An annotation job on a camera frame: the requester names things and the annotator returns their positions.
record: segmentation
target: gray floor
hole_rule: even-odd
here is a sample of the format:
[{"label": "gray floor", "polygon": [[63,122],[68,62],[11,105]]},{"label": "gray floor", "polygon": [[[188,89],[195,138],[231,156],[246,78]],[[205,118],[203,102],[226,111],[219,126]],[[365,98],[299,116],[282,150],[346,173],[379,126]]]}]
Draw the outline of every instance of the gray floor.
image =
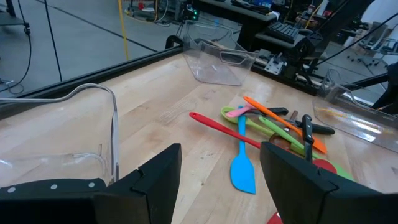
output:
[{"label": "gray floor", "polygon": [[[25,19],[32,34],[32,62],[27,78],[22,82],[25,91],[32,91],[60,81],[55,61],[49,26],[41,0],[21,1]],[[13,0],[17,15],[19,8]],[[78,77],[95,70],[126,61],[118,2],[109,0],[50,0],[49,14],[57,45],[62,79]],[[200,21],[216,22],[231,28],[238,38],[241,26],[235,22],[201,13]],[[129,58],[138,58],[164,49],[166,38],[175,34],[178,25],[161,27],[150,22],[140,22],[125,17],[126,35],[129,39]],[[338,52],[341,46],[331,44],[328,55]],[[22,26],[0,27],[0,77],[6,80],[22,78],[28,61],[29,43]],[[347,51],[324,63],[317,72],[325,75],[329,68],[339,71],[344,82],[353,82],[384,73],[383,66],[367,69],[364,65],[346,59]],[[384,92],[382,85],[372,86],[373,92]],[[0,97],[9,97],[8,91]],[[374,101],[373,96],[366,96]]]}]

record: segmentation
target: chair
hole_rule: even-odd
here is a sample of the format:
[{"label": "chair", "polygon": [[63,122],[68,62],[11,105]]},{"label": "chair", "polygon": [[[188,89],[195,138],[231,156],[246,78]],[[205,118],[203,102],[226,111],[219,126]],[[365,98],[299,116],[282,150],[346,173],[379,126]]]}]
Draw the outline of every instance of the chair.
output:
[{"label": "chair", "polygon": [[[380,22],[373,22],[372,29],[375,29],[381,25]],[[382,58],[373,58],[371,54],[380,53],[381,49],[384,46],[384,39],[386,37],[388,31],[388,25],[384,24],[377,30],[375,30],[371,35],[367,36],[363,39],[358,45],[365,50],[365,54],[361,57],[358,57],[357,62],[362,62],[365,66],[369,67],[371,65],[377,66],[379,62],[382,62]],[[348,59],[351,59],[352,62],[355,61],[355,58],[351,56],[347,56]]]}]

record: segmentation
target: wooden table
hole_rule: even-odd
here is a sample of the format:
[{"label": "wooden table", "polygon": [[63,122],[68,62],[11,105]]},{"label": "wooden table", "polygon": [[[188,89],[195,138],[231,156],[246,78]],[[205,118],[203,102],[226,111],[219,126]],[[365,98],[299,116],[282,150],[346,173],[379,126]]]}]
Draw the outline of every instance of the wooden table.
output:
[{"label": "wooden table", "polygon": [[[252,72],[239,87],[200,83],[182,55],[103,85],[117,98],[121,177],[172,143],[182,144],[173,223],[265,223],[276,211],[261,170],[259,150],[247,146],[255,168],[257,194],[236,190],[229,172],[238,141],[194,121],[188,115],[190,111],[236,129],[221,117],[220,109],[244,104],[242,96],[247,95],[269,107],[297,110],[300,117],[309,114],[320,123],[313,115],[310,95]],[[257,141],[267,139],[252,130],[247,135]],[[317,137],[328,146],[327,158],[352,173],[357,182],[385,193],[398,191],[398,154],[339,130],[333,136]]]}]

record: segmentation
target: clear plastic container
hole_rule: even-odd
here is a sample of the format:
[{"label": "clear plastic container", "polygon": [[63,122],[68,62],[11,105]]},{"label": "clear plastic container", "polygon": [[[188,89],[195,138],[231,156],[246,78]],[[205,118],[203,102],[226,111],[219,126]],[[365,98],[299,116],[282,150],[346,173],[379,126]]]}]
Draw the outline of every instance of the clear plastic container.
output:
[{"label": "clear plastic container", "polygon": [[242,85],[258,52],[247,52],[218,24],[186,21],[183,54],[193,76],[205,83]]},{"label": "clear plastic container", "polygon": [[380,95],[360,87],[350,91],[338,84],[337,79],[338,74],[330,70],[323,80],[321,96],[313,101],[315,117],[336,129],[398,152],[398,118],[372,109],[371,102],[354,93],[373,95],[372,98]]},{"label": "clear plastic container", "polygon": [[49,179],[112,184],[118,136],[115,96],[97,84],[57,99],[0,99],[0,187]]}]

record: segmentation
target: orange spatula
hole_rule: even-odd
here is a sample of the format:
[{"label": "orange spatula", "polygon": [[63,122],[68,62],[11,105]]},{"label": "orange spatula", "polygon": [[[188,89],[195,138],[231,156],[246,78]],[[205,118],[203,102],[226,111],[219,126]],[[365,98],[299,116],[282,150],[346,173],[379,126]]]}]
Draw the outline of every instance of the orange spatula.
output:
[{"label": "orange spatula", "polygon": [[[282,124],[284,124],[289,129],[295,131],[297,134],[301,135],[301,137],[303,136],[302,130],[300,130],[299,128],[296,128],[295,126],[293,126],[293,125],[289,124],[288,122],[284,121],[282,118],[280,118],[279,116],[277,116],[276,114],[271,112],[269,109],[267,109],[265,106],[262,106],[256,100],[254,100],[254,99],[252,99],[252,98],[250,98],[248,96],[244,96],[243,99],[246,100],[251,105],[253,105],[255,108],[257,108],[259,111],[265,113],[266,115],[270,116],[271,118],[274,118],[276,121],[281,122]],[[326,154],[328,151],[327,151],[326,146],[324,145],[324,143],[321,142],[319,139],[317,139],[315,137],[313,139],[314,139],[313,147],[315,149],[317,149],[318,151]]]}]

